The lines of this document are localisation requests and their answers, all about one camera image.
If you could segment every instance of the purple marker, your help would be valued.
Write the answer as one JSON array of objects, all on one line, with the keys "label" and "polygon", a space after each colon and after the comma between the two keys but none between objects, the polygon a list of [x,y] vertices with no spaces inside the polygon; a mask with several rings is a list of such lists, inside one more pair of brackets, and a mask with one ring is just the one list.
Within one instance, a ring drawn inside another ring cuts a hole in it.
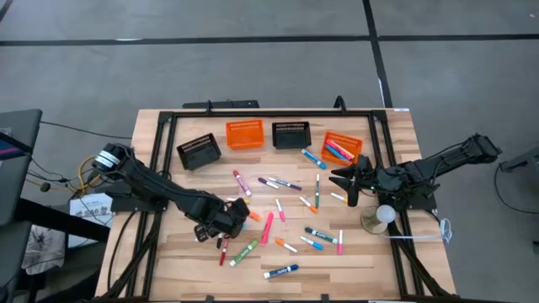
[{"label": "purple marker", "polygon": [[261,183],[263,183],[263,184],[266,184],[266,185],[268,185],[268,186],[274,188],[274,189],[279,189],[279,186],[277,186],[277,185],[271,183],[270,181],[266,181],[266,180],[263,179],[263,178],[259,178],[259,181],[260,181]]},{"label": "purple marker", "polygon": [[276,178],[272,178],[272,177],[269,177],[268,178],[270,181],[273,181],[275,183],[279,183],[281,185],[285,185],[291,189],[297,189],[297,190],[302,190],[301,187],[297,186],[297,185],[294,185],[292,183],[289,183],[289,182],[286,182],[286,181],[283,181],[283,180],[279,180],[279,179],[276,179]]}]

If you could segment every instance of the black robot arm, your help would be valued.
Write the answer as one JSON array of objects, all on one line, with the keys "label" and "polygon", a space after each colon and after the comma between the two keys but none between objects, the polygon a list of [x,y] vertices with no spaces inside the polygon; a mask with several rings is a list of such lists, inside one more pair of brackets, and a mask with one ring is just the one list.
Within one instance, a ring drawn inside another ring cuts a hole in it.
[{"label": "black robot arm", "polygon": [[138,199],[148,203],[160,199],[173,201],[186,217],[199,223],[195,227],[195,235],[201,242],[221,232],[237,237],[249,214],[243,199],[227,205],[214,194],[184,189],[160,176],[136,160],[134,151],[128,146],[107,144],[95,157],[92,166],[105,177],[128,184]]},{"label": "black robot arm", "polygon": [[476,134],[433,156],[389,168],[380,163],[373,168],[368,157],[359,156],[356,164],[332,171],[343,178],[329,179],[347,191],[349,206],[356,206],[358,192],[366,189],[375,191],[397,210],[413,202],[428,209],[432,206],[427,200],[439,187],[437,177],[465,164],[491,163],[500,153],[487,136]]}]

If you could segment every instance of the marker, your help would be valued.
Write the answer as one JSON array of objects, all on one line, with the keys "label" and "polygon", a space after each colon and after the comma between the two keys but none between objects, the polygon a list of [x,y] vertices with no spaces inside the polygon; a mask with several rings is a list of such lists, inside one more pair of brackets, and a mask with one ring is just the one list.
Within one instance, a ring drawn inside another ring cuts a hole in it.
[{"label": "marker", "polygon": [[222,266],[222,263],[225,261],[225,256],[227,255],[228,239],[225,239],[225,245],[222,247],[221,257],[219,258],[219,266]]},{"label": "marker", "polygon": [[346,199],[345,197],[339,196],[339,195],[336,194],[336,193],[331,193],[331,195],[332,195],[333,197],[335,197],[335,198],[337,198],[337,199],[339,199],[339,200],[345,202],[346,204],[348,204],[348,199]]},{"label": "marker", "polygon": [[314,201],[314,207],[318,208],[318,204],[320,203],[320,173],[317,173],[317,188],[314,192]]},{"label": "marker", "polygon": [[313,240],[311,240],[309,238],[306,238],[306,237],[300,237],[300,239],[302,239],[303,241],[311,244],[317,250],[323,250],[323,246],[320,243],[316,243],[315,241],[313,241]]},{"label": "marker", "polygon": [[282,247],[288,249],[289,251],[293,252],[293,253],[297,253],[297,249],[295,249],[294,247],[292,247],[290,244],[288,243],[285,243],[285,240],[281,239],[281,238],[276,238],[275,239],[275,243],[281,245]]},{"label": "marker", "polygon": [[305,148],[302,149],[302,154],[305,155],[305,157],[308,157],[311,161],[313,161],[321,169],[326,169],[326,164],[324,164],[324,163],[322,163],[322,161],[318,160],[315,156],[313,156],[313,154],[311,154]]},{"label": "marker", "polygon": [[332,140],[327,140],[326,144],[329,144],[335,151],[337,151],[341,156],[345,157],[348,161],[352,161],[354,159],[354,154],[345,150],[342,146],[335,143]]},{"label": "marker", "polygon": [[252,210],[249,210],[249,218],[257,221],[257,222],[260,222],[260,220],[262,220],[262,218],[260,217],[259,214],[255,213],[254,211]]},{"label": "marker", "polygon": [[247,245],[247,247],[245,247],[245,249],[243,249],[241,253],[239,253],[232,261],[230,261],[230,266],[236,266],[236,264],[242,261],[242,259],[247,256],[258,244],[258,241],[252,241],[251,244]]},{"label": "marker", "polygon": [[245,204],[249,204],[249,199],[245,199],[245,198],[227,198],[227,201],[230,201],[230,202],[234,202],[236,201],[237,199],[243,199],[243,202],[245,202]]},{"label": "marker", "polygon": [[339,230],[339,244],[337,245],[337,254],[343,254],[343,230]]},{"label": "marker", "polygon": [[279,186],[277,186],[277,185],[271,183],[270,181],[266,181],[266,180],[263,179],[263,178],[259,178],[259,181],[260,181],[261,183],[263,183],[263,184],[266,184],[266,185],[268,185],[268,186],[274,188],[274,189],[279,189]]},{"label": "marker", "polygon": [[297,264],[294,264],[294,265],[291,265],[291,266],[287,266],[285,268],[272,270],[270,272],[264,273],[264,278],[265,279],[270,279],[270,278],[276,277],[278,275],[286,274],[286,273],[289,273],[291,271],[297,270],[298,268],[300,268],[300,267],[297,266]]},{"label": "marker", "polygon": [[264,233],[262,234],[262,246],[266,246],[268,242],[268,237],[270,236],[271,222],[273,221],[273,213],[268,214],[268,219],[266,220],[266,227],[264,228]]},{"label": "marker", "polygon": [[286,182],[286,181],[283,181],[283,180],[279,180],[279,179],[276,179],[276,178],[272,178],[272,177],[269,177],[268,178],[270,181],[273,181],[275,183],[278,183],[278,184],[281,184],[281,185],[285,185],[291,189],[297,189],[297,190],[302,190],[301,187],[297,186],[297,185],[294,185],[290,182]]},{"label": "marker", "polygon": [[305,227],[305,232],[308,232],[310,233],[311,235],[313,236],[316,236],[316,237],[319,237],[319,238],[322,238],[326,241],[329,241],[333,244],[337,244],[338,241],[337,241],[337,238],[334,238],[334,237],[331,237],[331,236],[328,236],[320,231],[316,231],[316,230],[313,230],[311,227]]},{"label": "marker", "polygon": [[275,203],[277,204],[277,210],[279,210],[279,217],[281,221],[285,221],[285,213],[283,212],[283,209],[280,207],[279,199],[275,199]]},{"label": "marker", "polygon": [[331,152],[334,156],[336,156],[339,160],[348,161],[347,158],[343,157],[343,155],[339,154],[338,151],[336,151],[334,148],[332,148],[329,144],[326,144],[326,149]]},{"label": "marker", "polygon": [[315,213],[315,214],[317,214],[317,213],[318,213],[318,210],[317,210],[317,208],[316,208],[316,207],[314,207],[314,206],[312,206],[312,205],[311,205],[311,204],[309,203],[309,201],[307,201],[307,200],[306,200],[305,198],[303,198],[303,197],[300,197],[300,200],[301,200],[301,201],[303,201],[303,203],[305,203],[305,205],[306,205],[306,206],[307,206],[308,208],[310,208],[310,209],[311,209],[311,211],[312,211],[313,213]]},{"label": "marker", "polygon": [[247,184],[243,181],[242,176],[239,175],[237,170],[232,171],[234,174],[234,177],[236,177],[236,181],[239,183],[239,186],[243,189],[243,192],[250,197],[251,196],[251,190],[247,186]]}]

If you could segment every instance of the white paper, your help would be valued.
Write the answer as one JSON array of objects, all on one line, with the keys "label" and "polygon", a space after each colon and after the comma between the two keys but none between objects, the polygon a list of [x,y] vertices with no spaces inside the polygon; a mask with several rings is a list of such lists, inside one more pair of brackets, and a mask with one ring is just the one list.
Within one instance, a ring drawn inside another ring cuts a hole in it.
[{"label": "white paper", "polygon": [[[108,227],[112,225],[112,213],[110,212],[112,198],[106,194],[87,194],[81,199],[76,198],[70,201],[69,215],[75,215],[85,220],[92,221],[93,223],[106,225]],[[67,246],[69,248],[82,247],[92,243],[96,243],[96,241],[69,235]]]}]

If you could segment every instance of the pink marker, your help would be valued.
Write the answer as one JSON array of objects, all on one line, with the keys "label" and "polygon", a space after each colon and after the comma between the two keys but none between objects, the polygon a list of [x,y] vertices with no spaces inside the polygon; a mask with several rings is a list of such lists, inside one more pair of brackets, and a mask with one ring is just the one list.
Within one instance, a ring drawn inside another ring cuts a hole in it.
[{"label": "pink marker", "polygon": [[268,219],[266,220],[266,227],[264,228],[264,233],[262,234],[262,246],[266,246],[268,242],[268,237],[270,236],[271,221],[273,220],[273,213],[268,214]]},{"label": "pink marker", "polygon": [[337,254],[343,254],[343,230],[339,231],[339,244],[337,244]]},{"label": "pink marker", "polygon": [[277,209],[279,210],[279,217],[281,221],[285,221],[285,213],[283,212],[283,209],[280,207],[279,199],[275,199],[275,203],[277,204]]},{"label": "pink marker", "polygon": [[247,187],[247,184],[243,181],[242,177],[239,175],[237,170],[232,171],[234,174],[234,177],[236,177],[236,181],[239,183],[239,186],[243,189],[243,192],[250,197],[251,196],[251,190],[249,187]]}]

